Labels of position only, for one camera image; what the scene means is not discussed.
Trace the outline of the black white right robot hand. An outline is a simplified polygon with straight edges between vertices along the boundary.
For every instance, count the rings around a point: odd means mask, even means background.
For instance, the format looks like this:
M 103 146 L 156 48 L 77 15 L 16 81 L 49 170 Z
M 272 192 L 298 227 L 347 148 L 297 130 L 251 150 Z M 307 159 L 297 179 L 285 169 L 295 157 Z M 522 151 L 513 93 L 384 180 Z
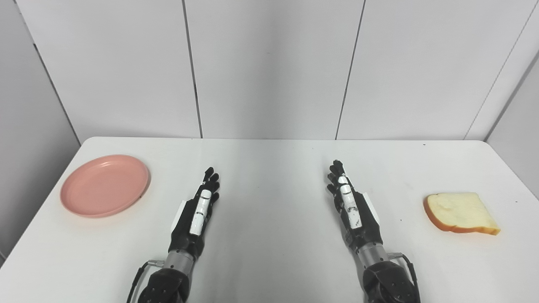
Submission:
M 355 190 L 343 163 L 334 160 L 327 175 L 327 189 L 345 228 L 345 243 L 355 252 L 369 243 L 383 244 L 379 223 L 364 194 Z

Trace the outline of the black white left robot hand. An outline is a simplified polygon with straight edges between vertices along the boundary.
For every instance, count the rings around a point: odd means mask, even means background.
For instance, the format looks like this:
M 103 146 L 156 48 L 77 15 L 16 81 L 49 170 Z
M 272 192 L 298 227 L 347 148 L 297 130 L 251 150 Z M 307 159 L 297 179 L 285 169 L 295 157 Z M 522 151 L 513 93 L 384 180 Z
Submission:
M 204 233 L 219 199 L 219 174 L 209 167 L 194 198 L 188 200 L 171 233 L 168 252 L 183 251 L 198 259 L 204 249 Z

